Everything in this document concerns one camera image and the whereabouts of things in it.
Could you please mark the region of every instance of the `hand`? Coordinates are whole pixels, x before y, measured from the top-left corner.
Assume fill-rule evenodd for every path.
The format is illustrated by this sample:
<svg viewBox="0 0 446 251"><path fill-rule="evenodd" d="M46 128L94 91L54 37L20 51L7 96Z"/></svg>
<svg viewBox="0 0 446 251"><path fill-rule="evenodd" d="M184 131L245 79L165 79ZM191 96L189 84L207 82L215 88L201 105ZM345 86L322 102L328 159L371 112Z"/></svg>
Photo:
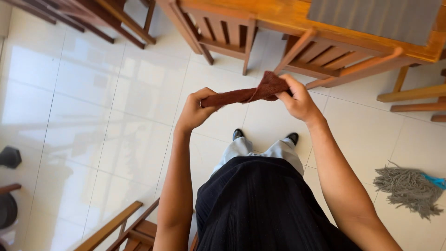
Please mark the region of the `hand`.
<svg viewBox="0 0 446 251"><path fill-rule="evenodd" d="M323 118L321 111L311 99L305 85L297 82L289 74L281 75L280 78L286 80L293 97L287 92L278 93L276 96L285 104L286 109L293 117L307 124Z"/></svg>
<svg viewBox="0 0 446 251"><path fill-rule="evenodd" d="M207 87L198 92L191 93L187 97L176 128L187 133L192 132L194 128L199 127L207 118L209 118L212 113L220 109L221 106L211 106L206 108L201 108L200 106L201 100L215 94L217 93Z"/></svg>

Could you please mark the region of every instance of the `blue mop holder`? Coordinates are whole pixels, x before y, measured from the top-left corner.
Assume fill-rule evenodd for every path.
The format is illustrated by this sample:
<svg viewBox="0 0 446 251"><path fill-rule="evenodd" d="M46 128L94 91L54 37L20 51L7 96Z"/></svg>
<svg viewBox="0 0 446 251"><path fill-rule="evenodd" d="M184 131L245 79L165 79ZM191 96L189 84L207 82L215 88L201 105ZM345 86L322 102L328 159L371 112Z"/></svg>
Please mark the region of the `blue mop holder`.
<svg viewBox="0 0 446 251"><path fill-rule="evenodd" d="M446 190L446 180L442 178L436 178L429 176L425 173L421 173L428 181L432 182L434 185L438 186L439 188Z"/></svg>

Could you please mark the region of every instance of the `left hand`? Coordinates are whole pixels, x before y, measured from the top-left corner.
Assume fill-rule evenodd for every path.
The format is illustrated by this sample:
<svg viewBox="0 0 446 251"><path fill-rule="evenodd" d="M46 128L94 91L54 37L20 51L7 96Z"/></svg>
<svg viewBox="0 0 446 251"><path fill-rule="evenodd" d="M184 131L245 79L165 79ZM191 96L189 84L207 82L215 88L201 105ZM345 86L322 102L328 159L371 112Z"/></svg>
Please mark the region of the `left hand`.
<svg viewBox="0 0 446 251"><path fill-rule="evenodd" d="M197 92L191 93L184 104L183 111L178 119L176 128L184 132L192 132L194 128L199 127L209 116L221 108L211 106L201 108L201 100L217 94L211 89L205 87Z"/></svg>

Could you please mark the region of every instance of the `brown towel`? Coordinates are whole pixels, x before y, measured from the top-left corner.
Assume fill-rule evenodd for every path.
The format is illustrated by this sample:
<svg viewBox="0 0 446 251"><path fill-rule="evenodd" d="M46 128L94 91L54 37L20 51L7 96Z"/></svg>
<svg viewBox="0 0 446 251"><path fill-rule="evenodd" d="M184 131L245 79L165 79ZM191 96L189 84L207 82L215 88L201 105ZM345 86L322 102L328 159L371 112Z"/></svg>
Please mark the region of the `brown towel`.
<svg viewBox="0 0 446 251"><path fill-rule="evenodd" d="M257 88L235 90L209 96L201 101L201 107L222 106L233 103L249 103L259 99L275 101L275 94L289 90L284 79L279 78L272 71L265 71Z"/></svg>

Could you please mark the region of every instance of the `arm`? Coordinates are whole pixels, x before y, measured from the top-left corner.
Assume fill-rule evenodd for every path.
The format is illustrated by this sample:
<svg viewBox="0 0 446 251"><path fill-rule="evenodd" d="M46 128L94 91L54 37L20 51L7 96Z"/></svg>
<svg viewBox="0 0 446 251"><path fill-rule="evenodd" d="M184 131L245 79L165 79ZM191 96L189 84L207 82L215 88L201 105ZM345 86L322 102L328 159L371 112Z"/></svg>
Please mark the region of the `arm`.
<svg viewBox="0 0 446 251"><path fill-rule="evenodd" d="M310 131L322 193L339 229L362 250L401 250L376 214L370 197L336 144L327 121L305 86L282 75L293 97L277 97Z"/></svg>
<svg viewBox="0 0 446 251"><path fill-rule="evenodd" d="M204 88L187 97L173 132L172 153L158 206L158 228L153 250L186 250L194 206L190 178L189 142L192 130L219 107L200 107L214 91Z"/></svg>

